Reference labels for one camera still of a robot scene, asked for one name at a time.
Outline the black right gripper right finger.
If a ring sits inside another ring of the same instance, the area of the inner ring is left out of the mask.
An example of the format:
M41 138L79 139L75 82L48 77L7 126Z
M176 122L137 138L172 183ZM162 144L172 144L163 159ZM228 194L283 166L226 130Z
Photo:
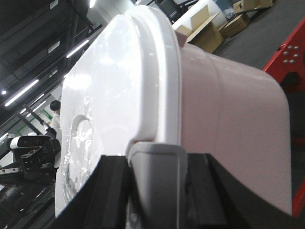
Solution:
M304 222L255 194L211 154L188 154L189 229L303 229Z

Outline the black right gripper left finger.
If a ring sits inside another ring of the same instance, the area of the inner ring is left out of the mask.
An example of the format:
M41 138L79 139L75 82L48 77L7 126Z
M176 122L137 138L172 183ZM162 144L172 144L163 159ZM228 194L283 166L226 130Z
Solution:
M125 228L130 186L127 159L102 156L92 175L50 228Z

